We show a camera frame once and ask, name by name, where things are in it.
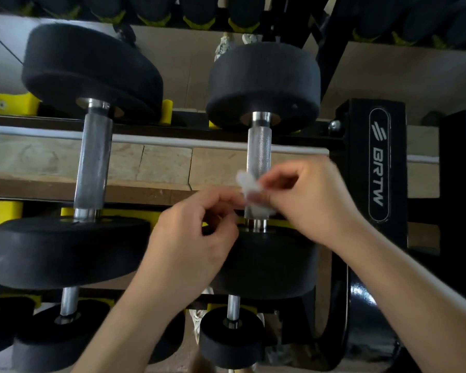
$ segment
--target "white edge strip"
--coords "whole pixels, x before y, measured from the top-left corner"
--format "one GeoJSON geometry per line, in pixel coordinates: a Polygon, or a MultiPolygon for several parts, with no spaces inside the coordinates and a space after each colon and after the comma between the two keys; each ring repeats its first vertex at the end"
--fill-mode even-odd
{"type": "MultiPolygon", "coordinates": [[[[82,133],[76,131],[61,131],[48,130],[39,128],[23,128],[0,126],[0,135],[15,135],[15,136],[30,136],[30,137],[49,137],[55,139],[80,140],[82,133]]],[[[228,141],[215,140],[197,140],[197,139],[179,139],[173,137],[155,137],[155,136],[135,136],[135,135],[119,135],[112,136],[112,141],[115,143],[130,143],[130,144],[145,144],[145,145],[162,145],[168,147],[180,148],[215,148],[215,149],[231,149],[231,150],[247,150],[246,143],[232,143],[228,141]]],[[[291,154],[325,154],[329,151],[326,148],[315,147],[296,147],[290,145],[272,145],[273,153],[291,153],[291,154]]],[[[439,157],[435,156],[419,156],[408,155],[408,162],[422,163],[439,163],[439,157]]]]}

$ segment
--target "left hand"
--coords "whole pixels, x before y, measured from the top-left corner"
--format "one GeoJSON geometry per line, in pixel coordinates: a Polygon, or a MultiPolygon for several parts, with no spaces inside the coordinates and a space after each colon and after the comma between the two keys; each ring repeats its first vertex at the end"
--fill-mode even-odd
{"type": "Polygon", "coordinates": [[[211,188],[162,212],[130,287],[164,301],[172,316],[180,312],[219,272],[238,238],[234,209],[243,207],[240,192],[211,188]],[[203,221],[215,232],[204,236],[203,221]]]}

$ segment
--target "right hand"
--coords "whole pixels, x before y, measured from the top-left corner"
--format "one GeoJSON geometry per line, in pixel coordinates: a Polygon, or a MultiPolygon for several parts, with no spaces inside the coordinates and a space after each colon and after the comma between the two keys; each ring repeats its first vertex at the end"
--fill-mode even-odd
{"type": "Polygon", "coordinates": [[[307,238],[331,249],[368,225],[327,156],[278,164],[258,183],[264,191],[249,194],[248,201],[276,208],[307,238]]]}

